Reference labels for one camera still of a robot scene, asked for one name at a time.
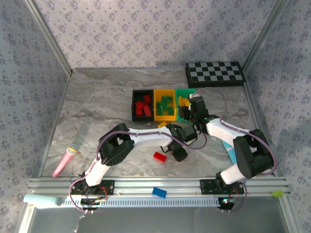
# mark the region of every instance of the glass panel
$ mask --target glass panel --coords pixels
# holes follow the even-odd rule
[[[276,198],[248,198],[234,213],[217,208],[101,208],[87,214],[73,208],[36,210],[29,233],[287,233]]]

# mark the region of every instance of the patterned wallpaper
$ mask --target patterned wallpaper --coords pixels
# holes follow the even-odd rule
[[[311,232],[311,3],[290,1],[247,77],[280,171]]]
[[[0,9],[0,232],[11,232],[67,79],[24,2]]]
[[[71,68],[244,62],[274,0],[35,0]]]

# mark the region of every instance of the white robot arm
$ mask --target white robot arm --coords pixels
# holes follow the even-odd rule
[[[237,163],[216,174],[216,183],[219,189],[245,178],[250,179],[274,166],[271,154],[259,141],[240,132],[241,129],[238,127],[228,123],[225,123],[226,126],[224,126],[224,121],[215,115],[209,115],[201,96],[190,95],[189,100],[189,118],[185,117],[185,119],[191,120],[203,133],[217,137],[235,149]],[[241,131],[249,132],[267,142],[260,130],[243,129]],[[86,185],[89,187],[99,185],[109,167],[122,162],[135,147],[168,147],[174,158],[181,162],[188,154],[180,142],[191,142],[196,138],[197,133],[192,126],[181,128],[169,124],[159,129],[135,130],[128,129],[125,124],[119,124],[100,138],[98,157],[85,172]]]

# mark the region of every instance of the black and white checkerboard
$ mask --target black and white checkerboard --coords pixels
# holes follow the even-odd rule
[[[239,62],[186,63],[189,88],[243,86],[245,77]]]

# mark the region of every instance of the red lego brick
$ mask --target red lego brick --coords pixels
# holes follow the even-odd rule
[[[146,103],[146,104],[151,103],[150,95],[145,95],[145,96],[144,96],[144,100],[145,100],[145,103]]]
[[[154,159],[157,159],[158,161],[165,163],[165,161],[166,161],[166,159],[167,159],[167,156],[164,155],[164,154],[161,154],[161,153],[159,153],[159,152],[156,152],[156,153],[154,154]]]
[[[151,117],[151,111],[148,105],[144,107],[144,112],[146,117]]]
[[[142,101],[137,101],[135,103],[135,105],[136,105],[137,109],[142,109],[143,107],[148,106],[148,104],[146,104],[145,102],[142,102]]]
[[[138,116],[138,117],[141,117],[142,116],[142,109],[140,108],[140,109],[136,109],[136,115]]]

